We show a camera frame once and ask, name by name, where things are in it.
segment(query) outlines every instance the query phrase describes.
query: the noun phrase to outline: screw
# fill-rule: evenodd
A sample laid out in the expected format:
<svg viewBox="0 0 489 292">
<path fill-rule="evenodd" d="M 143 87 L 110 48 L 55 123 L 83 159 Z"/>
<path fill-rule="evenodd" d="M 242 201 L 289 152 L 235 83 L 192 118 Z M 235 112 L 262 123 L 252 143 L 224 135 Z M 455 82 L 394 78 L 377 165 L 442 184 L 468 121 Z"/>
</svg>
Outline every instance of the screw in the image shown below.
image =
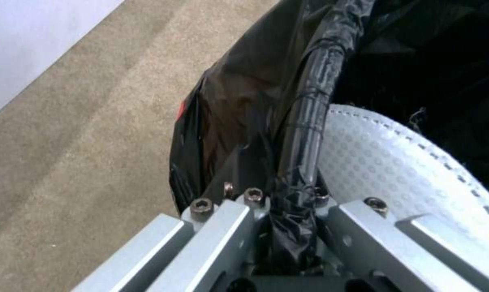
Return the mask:
<svg viewBox="0 0 489 292">
<path fill-rule="evenodd" d="M 371 207 L 372 210 L 376 211 L 376 213 L 383 216 L 383 218 L 387 217 L 387 212 L 389 211 L 389 207 L 379 198 L 368 197 L 363 200 L 363 203 L 366 203 L 367 206 Z"/>
<path fill-rule="evenodd" d="M 265 197 L 263 191 L 257 187 L 249 187 L 244 191 L 244 203 L 251 208 L 264 207 Z"/>
<path fill-rule="evenodd" d="M 213 214 L 213 203 L 209 198 L 197 198 L 190 204 L 192 219 L 204 222 Z"/>
<path fill-rule="evenodd" d="M 229 200 L 235 200 L 233 197 L 233 183 L 229 181 L 224 182 L 224 197 Z"/>
</svg>

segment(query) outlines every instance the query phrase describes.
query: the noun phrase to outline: red tag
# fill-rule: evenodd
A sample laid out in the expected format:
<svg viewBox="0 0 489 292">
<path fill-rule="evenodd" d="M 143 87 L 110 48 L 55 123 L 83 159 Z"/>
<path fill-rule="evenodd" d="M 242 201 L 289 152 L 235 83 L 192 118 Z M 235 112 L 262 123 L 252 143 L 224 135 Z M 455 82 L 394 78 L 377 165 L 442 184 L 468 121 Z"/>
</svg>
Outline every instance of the red tag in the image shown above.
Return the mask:
<svg viewBox="0 0 489 292">
<path fill-rule="evenodd" d="M 179 111 L 178 111 L 178 116 L 176 118 L 176 121 L 179 120 L 179 118 L 181 118 L 184 112 L 185 112 L 185 100 L 182 101 L 181 105 L 179 106 Z"/>
</svg>

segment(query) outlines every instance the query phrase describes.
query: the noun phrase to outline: black hose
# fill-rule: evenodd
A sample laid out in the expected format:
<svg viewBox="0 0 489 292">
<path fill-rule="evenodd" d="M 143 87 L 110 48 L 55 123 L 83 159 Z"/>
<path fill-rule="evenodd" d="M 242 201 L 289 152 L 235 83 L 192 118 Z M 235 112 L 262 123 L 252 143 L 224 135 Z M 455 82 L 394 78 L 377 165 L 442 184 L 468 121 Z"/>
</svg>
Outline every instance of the black hose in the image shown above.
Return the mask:
<svg viewBox="0 0 489 292">
<path fill-rule="evenodd" d="M 313 35 L 285 123 L 272 194 L 272 258 L 287 274 L 315 264 L 314 186 L 325 118 L 343 66 L 363 35 L 375 0 L 338 0 Z"/>
</svg>

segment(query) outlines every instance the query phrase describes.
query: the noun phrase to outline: silver metal bar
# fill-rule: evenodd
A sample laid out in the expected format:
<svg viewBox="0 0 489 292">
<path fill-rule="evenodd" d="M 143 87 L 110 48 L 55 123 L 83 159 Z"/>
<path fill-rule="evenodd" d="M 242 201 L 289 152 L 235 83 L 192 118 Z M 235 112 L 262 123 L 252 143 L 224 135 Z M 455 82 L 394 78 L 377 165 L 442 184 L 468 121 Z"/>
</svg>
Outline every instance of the silver metal bar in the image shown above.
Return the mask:
<svg viewBox="0 0 489 292">
<path fill-rule="evenodd" d="M 160 214 L 73 291 L 145 290 L 193 235 L 190 223 Z"/>
<path fill-rule="evenodd" d="M 209 291 L 222 272 L 239 268 L 254 240 L 253 212 L 224 201 L 148 291 Z"/>
<path fill-rule="evenodd" d="M 371 284 L 381 271 L 403 291 L 476 291 L 361 201 L 331 208 L 327 226 L 342 262 Z"/>
<path fill-rule="evenodd" d="M 483 291 L 489 291 L 489 253 L 432 215 L 396 223 L 401 231 Z"/>
</svg>

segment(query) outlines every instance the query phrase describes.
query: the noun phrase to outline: trash bag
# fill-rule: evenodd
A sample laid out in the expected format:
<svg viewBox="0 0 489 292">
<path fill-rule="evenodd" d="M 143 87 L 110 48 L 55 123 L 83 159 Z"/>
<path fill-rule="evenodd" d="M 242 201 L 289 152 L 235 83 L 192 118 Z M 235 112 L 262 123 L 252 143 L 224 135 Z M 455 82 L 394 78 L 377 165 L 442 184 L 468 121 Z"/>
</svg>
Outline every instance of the trash bag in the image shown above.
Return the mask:
<svg viewBox="0 0 489 292">
<path fill-rule="evenodd" d="M 315 62 L 315 52 L 326 56 Z M 282 0 L 204 72 L 180 107 L 170 152 L 178 210 L 204 194 L 236 147 L 268 137 L 268 167 L 277 170 L 269 173 L 278 176 L 268 181 L 283 182 L 269 194 L 273 257 L 284 259 L 285 273 L 311 269 L 313 174 L 307 163 L 289 168 L 281 157 L 290 147 L 290 113 L 311 94 L 406 124 L 489 189 L 489 0 Z M 295 126 L 323 124 L 326 107 Z"/>
</svg>

